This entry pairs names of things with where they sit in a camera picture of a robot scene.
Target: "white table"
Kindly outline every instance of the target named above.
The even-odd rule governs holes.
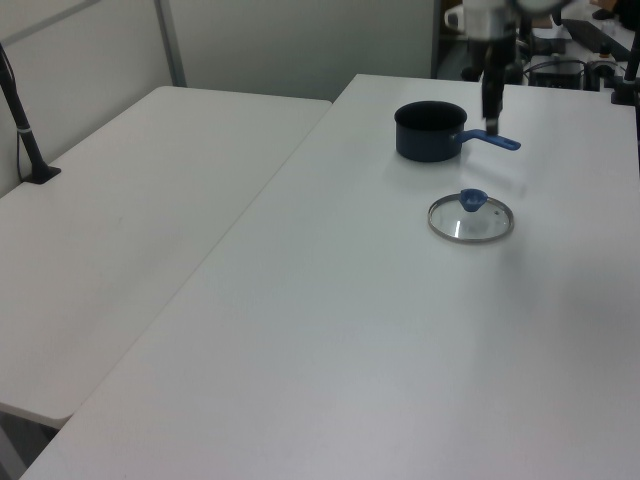
[[[0,201],[0,411],[60,427],[329,107],[160,88]]]
[[[479,85],[358,76],[24,478],[636,479],[633,109],[507,87],[520,151],[417,164],[420,99],[482,125]],[[511,236],[431,232],[461,187]]]

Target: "blue knob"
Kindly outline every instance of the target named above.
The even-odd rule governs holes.
[[[477,212],[488,199],[489,196],[486,193],[476,188],[467,188],[460,192],[460,203],[467,212]]]

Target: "glass lid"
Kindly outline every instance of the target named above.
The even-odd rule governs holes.
[[[513,212],[482,190],[470,188],[431,205],[429,226],[453,242],[483,243],[511,233]]]

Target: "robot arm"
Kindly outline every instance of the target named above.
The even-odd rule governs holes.
[[[516,60],[516,23],[520,16],[535,18],[559,11],[572,0],[463,0],[445,13],[452,28],[469,37],[471,67],[482,81],[482,116],[489,135],[498,134],[505,70]]]

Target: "saucepan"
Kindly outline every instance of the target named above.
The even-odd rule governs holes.
[[[462,144],[478,139],[507,150],[518,150],[520,143],[484,130],[464,131],[467,112],[447,102],[415,102],[400,108],[396,119],[396,150],[417,162],[442,162],[455,157]]]

